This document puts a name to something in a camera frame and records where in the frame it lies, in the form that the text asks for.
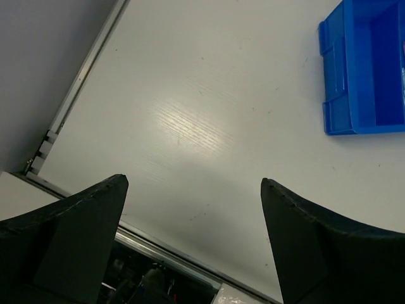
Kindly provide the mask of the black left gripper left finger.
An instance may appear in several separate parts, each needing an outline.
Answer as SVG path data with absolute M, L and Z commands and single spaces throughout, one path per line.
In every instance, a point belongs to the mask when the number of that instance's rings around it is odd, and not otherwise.
M 1 303 L 96 303 L 127 190 L 116 174 L 1 221 Z

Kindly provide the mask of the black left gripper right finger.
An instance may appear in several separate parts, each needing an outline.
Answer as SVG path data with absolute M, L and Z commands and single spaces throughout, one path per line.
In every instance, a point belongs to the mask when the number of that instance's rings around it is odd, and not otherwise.
M 403 303 L 404 234 L 304 199 L 272 179 L 261 202 L 284 303 Z

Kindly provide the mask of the blue white marker pen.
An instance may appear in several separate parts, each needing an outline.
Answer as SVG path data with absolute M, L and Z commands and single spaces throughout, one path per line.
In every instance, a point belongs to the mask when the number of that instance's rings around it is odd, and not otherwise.
M 402 55 L 403 55 L 403 63 L 401 66 L 402 98 L 405 104 L 405 68 L 404 68 L 405 42 L 402 42 Z

